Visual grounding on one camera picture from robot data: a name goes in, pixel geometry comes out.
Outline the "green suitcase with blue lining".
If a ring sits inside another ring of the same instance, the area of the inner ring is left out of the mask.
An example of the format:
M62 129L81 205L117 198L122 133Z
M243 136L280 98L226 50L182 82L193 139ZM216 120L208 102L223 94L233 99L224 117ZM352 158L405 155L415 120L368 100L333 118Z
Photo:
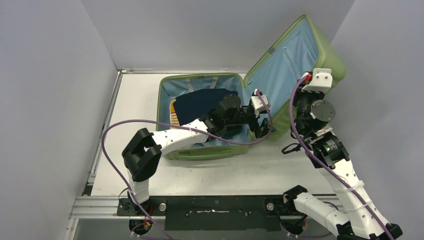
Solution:
M346 67L322 31L307 15L300 16L268 49L245 76L233 72L183 74L165 77L159 85L157 131L169 129L175 99L202 89L235 91L243 105L260 89L270 102L275 128L268 141L280 139L290 127L289 97L298 79L316 68L331 69L333 85L346 75Z

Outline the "navy blue cloth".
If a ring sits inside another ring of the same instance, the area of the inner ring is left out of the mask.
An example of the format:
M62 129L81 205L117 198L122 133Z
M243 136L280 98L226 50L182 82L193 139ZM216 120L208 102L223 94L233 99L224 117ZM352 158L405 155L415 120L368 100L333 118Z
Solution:
M171 101L170 113L175 115L180 126L186 125L215 109L227 95L239 94L226 88L205 88L185 93Z

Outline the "yellow striped towel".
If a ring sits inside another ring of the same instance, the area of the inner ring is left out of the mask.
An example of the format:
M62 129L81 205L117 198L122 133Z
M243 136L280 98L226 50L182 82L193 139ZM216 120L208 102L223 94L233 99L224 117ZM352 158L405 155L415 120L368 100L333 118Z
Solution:
M177 100L173 99L170 104L169 104L169 119L170 119L170 124L174 125L174 126L179 126L180 122L174 107L174 104Z

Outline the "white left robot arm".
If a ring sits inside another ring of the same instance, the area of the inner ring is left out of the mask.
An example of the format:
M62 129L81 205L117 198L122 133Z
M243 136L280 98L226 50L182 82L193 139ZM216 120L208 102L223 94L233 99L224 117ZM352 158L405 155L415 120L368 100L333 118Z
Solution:
M130 209L137 215L145 214L150 207L149 179L152 177L163 155L183 147L206 143L210 139L224 141L223 136L230 127L247 125L258 142L271 133L271 118L258 120L261 114L270 114L271 104L267 96L256 90L248 105L233 94L227 95L217 106L200 118L182 126L173 126L162 131L139 129L122 151L124 165L129 175L128 195Z

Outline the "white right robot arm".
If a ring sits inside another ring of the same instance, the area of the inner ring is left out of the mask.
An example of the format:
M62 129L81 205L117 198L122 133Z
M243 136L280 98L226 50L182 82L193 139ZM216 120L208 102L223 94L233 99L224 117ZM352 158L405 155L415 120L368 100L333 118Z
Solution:
M297 185L283 194L289 214L302 213L338 240L395 240L401 227L378 210L356 174L342 141L331 130L334 107L322 91L294 90L290 96L291 131L315 169L327 180L344 211L339 211Z

